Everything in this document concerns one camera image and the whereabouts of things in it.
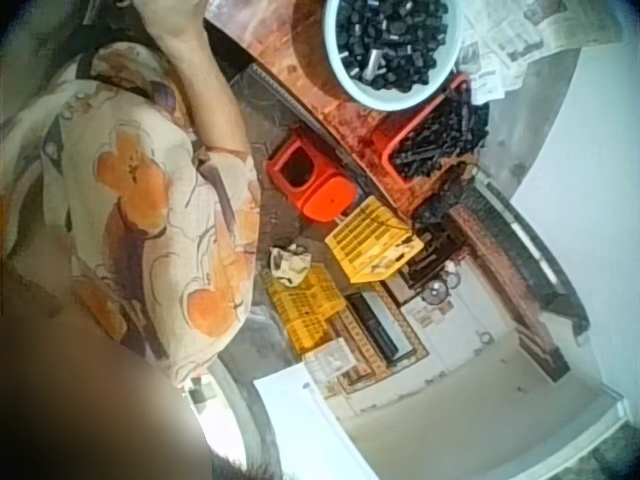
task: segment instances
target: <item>orange flower pattern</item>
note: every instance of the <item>orange flower pattern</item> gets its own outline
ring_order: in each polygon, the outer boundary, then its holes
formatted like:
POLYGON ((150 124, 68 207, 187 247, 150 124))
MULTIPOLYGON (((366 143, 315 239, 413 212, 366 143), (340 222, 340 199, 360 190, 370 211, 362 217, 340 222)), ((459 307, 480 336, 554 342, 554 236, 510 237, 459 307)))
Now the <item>orange flower pattern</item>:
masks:
POLYGON ((138 135, 117 130, 115 151, 98 157, 96 177, 119 196, 123 213, 135 227, 153 234, 165 226, 168 179, 138 135))
MULTIPOLYGON (((46 112, 23 115, 33 127, 16 131, 43 146, 45 219, 75 244, 78 301, 107 336, 180 384, 231 341, 251 306, 253 160, 194 152, 175 73, 144 47, 112 45, 90 71, 113 81, 64 77, 35 104, 46 112)), ((19 135, 2 145, 5 167, 21 161, 19 135)), ((12 221, 21 207, 10 197, 0 184, 0 240, 8 206, 12 221)))

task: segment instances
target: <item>hair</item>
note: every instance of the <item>hair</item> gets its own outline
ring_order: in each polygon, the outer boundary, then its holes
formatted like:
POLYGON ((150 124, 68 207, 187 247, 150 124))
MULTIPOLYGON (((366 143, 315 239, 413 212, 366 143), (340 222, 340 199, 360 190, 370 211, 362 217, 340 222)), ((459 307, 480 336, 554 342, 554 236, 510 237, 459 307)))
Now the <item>hair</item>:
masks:
POLYGON ((242 469, 228 459, 212 452, 213 480, 284 480, 265 465, 242 469))

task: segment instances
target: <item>red plastic crate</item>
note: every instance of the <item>red plastic crate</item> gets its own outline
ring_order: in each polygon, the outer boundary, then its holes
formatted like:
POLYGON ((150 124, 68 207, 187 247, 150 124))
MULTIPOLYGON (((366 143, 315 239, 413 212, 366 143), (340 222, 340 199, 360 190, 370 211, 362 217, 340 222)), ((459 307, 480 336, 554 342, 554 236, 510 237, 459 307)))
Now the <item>red plastic crate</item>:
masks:
MULTIPOLYGON (((455 90, 469 88, 469 79, 466 75, 457 75, 449 84, 448 88, 455 90)), ((391 154, 398 147, 402 139, 417 125, 422 123, 444 98, 444 93, 440 93, 418 111, 413 110, 405 113, 389 114, 372 133, 373 143, 380 152, 380 163, 389 175, 403 187, 412 186, 420 177, 411 180, 402 178, 391 163, 391 154)))

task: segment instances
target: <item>white wall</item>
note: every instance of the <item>white wall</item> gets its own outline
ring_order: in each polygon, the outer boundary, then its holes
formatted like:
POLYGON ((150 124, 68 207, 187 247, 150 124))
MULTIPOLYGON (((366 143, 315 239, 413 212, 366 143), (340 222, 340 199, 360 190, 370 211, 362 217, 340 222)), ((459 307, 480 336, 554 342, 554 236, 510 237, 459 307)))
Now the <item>white wall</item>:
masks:
POLYGON ((604 382, 627 398, 639 425, 640 35, 633 13, 620 17, 624 43, 583 50, 512 202, 577 289, 604 382))
MULTIPOLYGON (((453 309, 444 316, 432 313, 436 323, 422 328, 403 308, 405 318, 429 351, 429 356, 420 362, 371 387, 349 395, 350 409, 344 409, 343 402, 329 401, 339 418, 353 415, 376 406, 383 406, 416 393, 426 382, 448 375, 472 360, 478 350, 486 348, 480 342, 477 332, 489 332, 498 340, 514 328, 509 314, 492 287, 482 277, 475 263, 466 259, 458 268, 462 282, 452 291, 450 300, 453 309)), ((432 312, 435 307, 419 303, 432 312)))
POLYGON ((542 312, 540 319, 549 329, 553 342, 562 352, 571 371, 592 385, 602 385, 602 370, 593 351, 589 332, 576 338, 572 321, 551 312, 542 312))
POLYGON ((501 480, 578 438, 613 405, 572 373, 548 382, 512 334, 418 395, 342 424, 382 480, 501 480))

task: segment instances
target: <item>paper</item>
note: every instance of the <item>paper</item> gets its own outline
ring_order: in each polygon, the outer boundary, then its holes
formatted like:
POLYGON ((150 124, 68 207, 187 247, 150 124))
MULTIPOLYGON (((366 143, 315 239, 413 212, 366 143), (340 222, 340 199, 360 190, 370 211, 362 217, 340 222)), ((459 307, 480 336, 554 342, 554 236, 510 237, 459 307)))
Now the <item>paper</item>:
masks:
POLYGON ((464 0, 464 8, 458 68, 471 78, 475 104, 520 88, 539 58, 622 39, 608 0, 464 0))

